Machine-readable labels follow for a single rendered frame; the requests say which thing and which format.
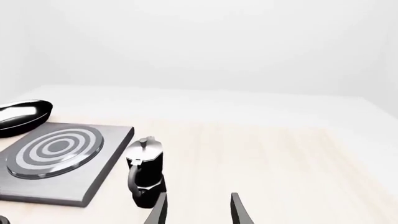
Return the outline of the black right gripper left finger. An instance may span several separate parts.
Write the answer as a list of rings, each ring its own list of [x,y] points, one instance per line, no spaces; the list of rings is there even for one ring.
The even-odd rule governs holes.
[[[144,224],[165,224],[167,218],[167,209],[167,194],[162,192]]]

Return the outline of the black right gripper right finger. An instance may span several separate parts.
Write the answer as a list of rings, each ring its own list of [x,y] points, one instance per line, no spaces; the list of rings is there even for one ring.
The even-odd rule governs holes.
[[[233,224],[254,224],[236,192],[231,194],[230,210]]]

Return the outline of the flat black stove plate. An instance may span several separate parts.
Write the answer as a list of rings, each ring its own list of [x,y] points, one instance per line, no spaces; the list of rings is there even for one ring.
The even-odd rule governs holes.
[[[45,123],[0,151],[0,201],[87,207],[132,126]]]

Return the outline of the black frying pan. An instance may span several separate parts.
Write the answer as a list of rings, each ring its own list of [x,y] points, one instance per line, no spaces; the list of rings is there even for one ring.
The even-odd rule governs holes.
[[[0,104],[0,138],[11,138],[38,128],[50,117],[53,104],[22,100]]]

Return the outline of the black moka pot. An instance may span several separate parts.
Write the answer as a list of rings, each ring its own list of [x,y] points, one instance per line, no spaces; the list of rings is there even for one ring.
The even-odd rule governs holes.
[[[127,147],[126,161],[127,186],[134,203],[140,208],[153,208],[159,195],[167,191],[162,143],[153,136],[140,138]]]

